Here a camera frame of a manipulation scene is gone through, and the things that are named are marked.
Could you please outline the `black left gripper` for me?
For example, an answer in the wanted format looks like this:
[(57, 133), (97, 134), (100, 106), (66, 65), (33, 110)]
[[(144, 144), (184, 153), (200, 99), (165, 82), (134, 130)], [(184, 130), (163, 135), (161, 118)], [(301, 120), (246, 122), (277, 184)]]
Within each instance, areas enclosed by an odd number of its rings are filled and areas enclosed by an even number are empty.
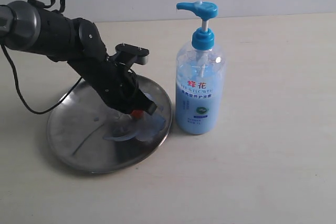
[(155, 112), (157, 105), (140, 90), (137, 78), (132, 77), (122, 65), (94, 58), (69, 60), (67, 63), (108, 107), (131, 114), (135, 120), (143, 117), (143, 111), (149, 115)]

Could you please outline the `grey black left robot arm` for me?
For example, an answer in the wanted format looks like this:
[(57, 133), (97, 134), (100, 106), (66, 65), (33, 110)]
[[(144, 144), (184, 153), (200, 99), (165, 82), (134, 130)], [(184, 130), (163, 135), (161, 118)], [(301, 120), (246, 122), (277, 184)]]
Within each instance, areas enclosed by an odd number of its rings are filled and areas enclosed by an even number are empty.
[(139, 110), (151, 115), (157, 108), (131, 69), (146, 64), (149, 50), (118, 44), (111, 56), (96, 25), (86, 19), (69, 19), (35, 0), (14, 1), (1, 5), (1, 45), (66, 62), (108, 107), (124, 114)]

